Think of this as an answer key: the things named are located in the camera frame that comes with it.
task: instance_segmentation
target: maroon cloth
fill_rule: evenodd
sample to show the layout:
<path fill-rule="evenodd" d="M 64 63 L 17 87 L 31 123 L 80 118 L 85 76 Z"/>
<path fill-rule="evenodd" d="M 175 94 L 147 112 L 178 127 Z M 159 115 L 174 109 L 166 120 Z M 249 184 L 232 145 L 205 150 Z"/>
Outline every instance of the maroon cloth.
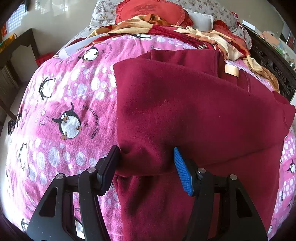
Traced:
<path fill-rule="evenodd" d="M 236 174 L 269 227 L 295 107 L 224 67 L 214 50 L 152 50 L 114 65 L 124 240 L 182 240 L 194 198 L 183 191 L 175 146 L 214 175 Z"/>

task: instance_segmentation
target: bed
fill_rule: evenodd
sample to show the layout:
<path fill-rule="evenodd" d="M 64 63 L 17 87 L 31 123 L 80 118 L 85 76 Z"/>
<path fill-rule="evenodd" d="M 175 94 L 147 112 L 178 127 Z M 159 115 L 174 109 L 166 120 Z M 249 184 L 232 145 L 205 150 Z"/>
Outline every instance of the bed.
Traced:
<path fill-rule="evenodd" d="M 247 30 L 239 27 L 237 18 L 219 3 L 212 0 L 172 2 L 192 11 L 213 15 L 215 20 L 223 20 L 229 30 L 243 38 L 247 47 L 251 48 L 252 41 Z M 100 26 L 114 24 L 118 3 L 116 0 L 99 0 L 90 26 L 65 46 L 89 36 Z M 32 76 L 24 94 L 9 146 L 5 179 L 7 194 L 3 203 L 9 220 L 23 231 L 56 174 L 80 174 L 106 156 L 112 145 L 118 145 L 117 89 L 113 65 L 152 49 L 196 49 L 175 38 L 150 34 L 125 34 L 109 38 L 94 47 L 96 54 L 93 57 L 87 55 L 93 47 L 87 47 L 65 60 L 55 56 L 43 63 Z M 252 73 L 242 60 L 225 62 L 245 70 L 273 91 L 270 82 Z M 86 140 L 83 143 L 76 138 L 81 136 Z M 290 129 L 279 160 L 279 188 L 268 230 L 269 239 L 287 218 L 293 205 L 295 143 L 295 134 Z M 111 239 L 123 240 L 120 203 L 115 188 L 111 186 L 99 202 Z M 77 232 L 79 237 L 83 237 L 79 211 L 78 196 L 74 195 Z"/>

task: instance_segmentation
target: blanket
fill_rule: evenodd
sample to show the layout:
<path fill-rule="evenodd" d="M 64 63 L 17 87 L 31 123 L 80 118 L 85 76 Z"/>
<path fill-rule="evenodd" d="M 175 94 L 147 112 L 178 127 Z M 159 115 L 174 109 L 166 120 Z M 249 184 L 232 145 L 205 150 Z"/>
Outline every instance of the blanket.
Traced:
<path fill-rule="evenodd" d="M 65 60 L 54 57 L 38 68 L 21 102 L 7 157 L 3 208 L 12 223 L 25 231 L 35 207 L 57 173 L 81 173 L 105 156 L 113 144 L 118 144 L 113 64 L 152 49 L 196 48 L 175 38 L 127 34 L 84 48 Z M 253 74 L 243 61 L 226 62 L 244 69 L 272 91 L 270 83 Z M 72 130 L 67 127 L 67 135 L 60 125 L 60 122 L 66 124 L 63 119 L 74 127 Z M 278 193 L 281 193 L 270 235 L 288 215 L 287 206 L 294 197 L 293 133 L 286 137 L 285 144 L 280 164 Z M 79 220 L 77 194 L 74 199 L 75 216 Z M 121 205 L 115 188 L 112 186 L 104 197 L 99 197 L 99 202 L 111 239 L 122 240 Z"/>

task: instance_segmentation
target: penguin print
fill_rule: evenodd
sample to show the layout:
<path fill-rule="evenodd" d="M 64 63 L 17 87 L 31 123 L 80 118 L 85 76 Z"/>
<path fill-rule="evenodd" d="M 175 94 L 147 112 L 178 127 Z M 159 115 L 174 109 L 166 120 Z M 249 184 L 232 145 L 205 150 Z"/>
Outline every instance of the penguin print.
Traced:
<path fill-rule="evenodd" d="M 291 173 L 295 173 L 296 171 L 296 167 L 295 167 L 295 163 L 292 160 L 292 163 L 290 164 L 290 167 L 287 171 L 290 171 Z"/>
<path fill-rule="evenodd" d="M 71 102 L 72 108 L 65 111 L 60 118 L 52 118 L 52 120 L 59 124 L 59 131 L 61 132 L 62 140 L 73 139 L 79 132 L 81 132 L 81 121 L 78 115 L 74 112 L 74 105 Z"/>
<path fill-rule="evenodd" d="M 293 196 L 291 197 L 291 201 L 289 202 L 288 206 L 287 207 L 291 207 L 291 205 L 293 204 Z"/>
<path fill-rule="evenodd" d="M 154 50 L 161 50 L 159 48 L 155 48 L 153 45 L 151 46 L 151 48 L 154 49 Z"/>
<path fill-rule="evenodd" d="M 44 98 L 52 97 L 55 82 L 55 78 L 48 80 L 48 77 L 46 77 L 45 80 L 43 80 L 43 82 L 40 84 L 39 93 L 41 95 L 42 100 L 44 100 Z"/>
<path fill-rule="evenodd" d="M 82 57 L 78 56 L 78 58 L 82 58 L 83 59 L 82 62 L 85 63 L 87 61 L 94 60 L 96 57 L 98 57 L 98 55 L 99 55 L 99 50 L 93 46 L 89 50 L 87 50 Z"/>
<path fill-rule="evenodd" d="M 18 127 L 18 123 L 21 121 L 22 119 L 22 107 L 20 107 L 20 112 L 17 115 L 17 127 Z"/>
<path fill-rule="evenodd" d="M 20 222 L 20 224 L 21 224 L 21 227 L 22 227 L 23 231 L 26 232 L 27 228 L 28 228 L 28 224 L 25 223 L 24 220 L 25 219 L 23 218 L 22 221 Z"/>
<path fill-rule="evenodd" d="M 22 147 L 20 148 L 19 158 L 20 158 L 20 165 L 22 167 L 22 170 L 25 171 L 25 164 L 26 164 L 27 158 L 28 158 L 28 143 L 27 142 L 22 144 Z"/>

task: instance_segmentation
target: carved wooden headboard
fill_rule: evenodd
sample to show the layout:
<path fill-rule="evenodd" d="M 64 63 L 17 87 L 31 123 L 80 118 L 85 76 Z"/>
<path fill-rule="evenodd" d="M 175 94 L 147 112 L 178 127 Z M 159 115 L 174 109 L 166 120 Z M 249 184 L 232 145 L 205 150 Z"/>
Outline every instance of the carved wooden headboard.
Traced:
<path fill-rule="evenodd" d="M 296 90 L 296 72 L 271 45 L 251 29 L 246 29 L 252 38 L 252 58 L 276 76 L 280 93 L 291 101 Z"/>

